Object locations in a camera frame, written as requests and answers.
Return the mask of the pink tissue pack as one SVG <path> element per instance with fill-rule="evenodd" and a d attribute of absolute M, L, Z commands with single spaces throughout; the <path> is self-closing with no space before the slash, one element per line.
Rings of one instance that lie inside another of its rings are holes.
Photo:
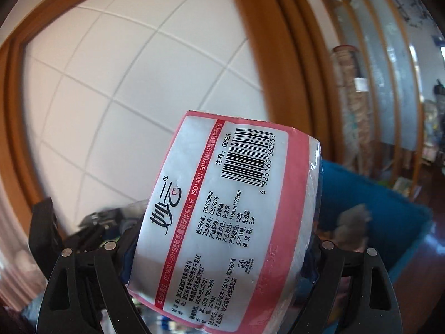
<path fill-rule="evenodd" d="M 190 111 L 149 199 L 127 288 L 207 333 L 276 333 L 312 233 L 320 143 L 292 127 Z"/>

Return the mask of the grey furry plush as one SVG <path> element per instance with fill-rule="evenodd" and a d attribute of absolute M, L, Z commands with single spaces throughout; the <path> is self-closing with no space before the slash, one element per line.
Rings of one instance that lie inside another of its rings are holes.
<path fill-rule="evenodd" d="M 333 242 L 341 250 L 363 251 L 367 245 L 367 224 L 371 214 L 364 204 L 343 211 L 337 219 Z"/>

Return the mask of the blue plastic storage crate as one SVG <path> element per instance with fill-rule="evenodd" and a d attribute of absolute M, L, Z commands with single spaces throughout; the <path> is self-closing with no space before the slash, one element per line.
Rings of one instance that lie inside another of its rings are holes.
<path fill-rule="evenodd" d="M 331 232 L 341 213 L 364 205 L 370 212 L 368 244 L 377 249 L 397 286 L 434 227 L 433 212 L 331 161 L 323 161 L 322 179 L 318 228 Z"/>

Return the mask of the rolled patterned carpet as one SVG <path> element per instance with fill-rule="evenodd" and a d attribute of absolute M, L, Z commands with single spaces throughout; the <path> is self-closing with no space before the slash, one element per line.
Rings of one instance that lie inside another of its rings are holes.
<path fill-rule="evenodd" d="M 352 45 L 338 45 L 331 53 L 342 112 L 345 157 L 342 165 L 362 176 L 373 169 L 373 138 L 367 79 Z"/>

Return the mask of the wooden slat room divider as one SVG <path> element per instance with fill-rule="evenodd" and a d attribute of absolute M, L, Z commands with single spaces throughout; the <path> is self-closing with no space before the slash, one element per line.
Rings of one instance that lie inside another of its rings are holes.
<path fill-rule="evenodd" d="M 407 198 L 420 190 L 424 99 L 419 59 L 401 0 L 322 0 L 368 82 L 378 179 Z"/>

